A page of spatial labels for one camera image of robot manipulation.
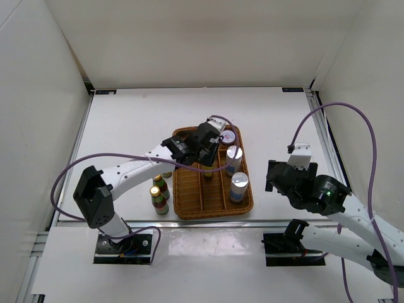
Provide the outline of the small brown bottle beige cap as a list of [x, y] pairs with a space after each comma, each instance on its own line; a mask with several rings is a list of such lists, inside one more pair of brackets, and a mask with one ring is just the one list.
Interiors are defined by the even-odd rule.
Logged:
[[213, 176], [213, 167], [201, 165], [201, 169], [204, 170], [203, 176], [206, 178], [211, 178]]

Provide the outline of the spice jar purple lid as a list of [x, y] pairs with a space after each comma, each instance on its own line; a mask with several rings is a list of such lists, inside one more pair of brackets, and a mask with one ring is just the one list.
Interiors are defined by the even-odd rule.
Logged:
[[223, 146], [233, 146], [236, 144], [236, 135], [232, 130], [226, 129], [221, 135], [221, 144]]

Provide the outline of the white canister silver lid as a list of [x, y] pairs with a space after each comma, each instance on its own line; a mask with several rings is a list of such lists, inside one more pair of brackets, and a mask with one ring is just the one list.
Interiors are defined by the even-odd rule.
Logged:
[[243, 172], [235, 173], [230, 182], [229, 199], [234, 203], [240, 203], [246, 194], [249, 178]]
[[225, 169], [225, 173], [228, 176], [233, 176], [240, 170], [242, 158], [243, 158], [242, 148], [239, 148], [236, 145], [232, 145], [227, 148], [226, 151], [227, 168]]

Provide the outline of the sauce bottle yellow cap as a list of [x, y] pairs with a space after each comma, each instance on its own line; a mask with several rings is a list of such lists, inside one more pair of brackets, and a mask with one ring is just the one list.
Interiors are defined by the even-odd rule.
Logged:
[[162, 175], [153, 177], [153, 185], [157, 186], [160, 189], [160, 192], [165, 196], [166, 199], [170, 198], [168, 185]]
[[164, 215], [169, 211], [166, 197], [161, 193], [158, 186], [150, 188], [151, 203], [159, 215]]

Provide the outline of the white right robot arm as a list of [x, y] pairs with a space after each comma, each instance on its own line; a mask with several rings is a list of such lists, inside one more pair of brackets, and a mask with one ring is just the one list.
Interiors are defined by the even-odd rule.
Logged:
[[369, 216], [367, 207], [341, 182], [317, 175], [316, 163], [306, 170], [286, 162], [270, 160], [266, 191], [274, 189], [287, 197], [292, 207], [320, 214], [341, 224], [355, 237], [320, 230], [293, 219], [285, 229], [280, 246], [285, 252], [312, 249], [334, 254], [360, 264], [380, 280], [403, 288], [403, 232], [378, 215]]

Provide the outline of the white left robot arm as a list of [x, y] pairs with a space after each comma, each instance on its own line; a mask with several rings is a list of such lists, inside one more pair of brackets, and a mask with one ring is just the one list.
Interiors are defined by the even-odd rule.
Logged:
[[185, 138], [172, 136], [163, 140], [140, 159], [102, 170], [87, 167], [73, 193], [87, 225], [109, 236], [110, 244], [117, 252], [130, 250], [133, 238], [125, 221], [114, 210], [114, 201], [159, 174], [192, 167], [194, 163], [211, 166], [224, 128], [223, 120], [212, 118]]

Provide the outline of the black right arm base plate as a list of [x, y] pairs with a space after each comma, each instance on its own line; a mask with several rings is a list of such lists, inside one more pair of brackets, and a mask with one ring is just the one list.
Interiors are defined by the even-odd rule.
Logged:
[[324, 252], [288, 243], [282, 233], [264, 233], [261, 243], [267, 267], [325, 266]]

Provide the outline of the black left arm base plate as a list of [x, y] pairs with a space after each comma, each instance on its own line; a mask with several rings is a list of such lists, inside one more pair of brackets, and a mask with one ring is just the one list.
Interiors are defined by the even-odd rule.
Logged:
[[141, 232], [118, 243], [99, 234], [93, 257], [94, 264], [150, 264], [153, 234]]

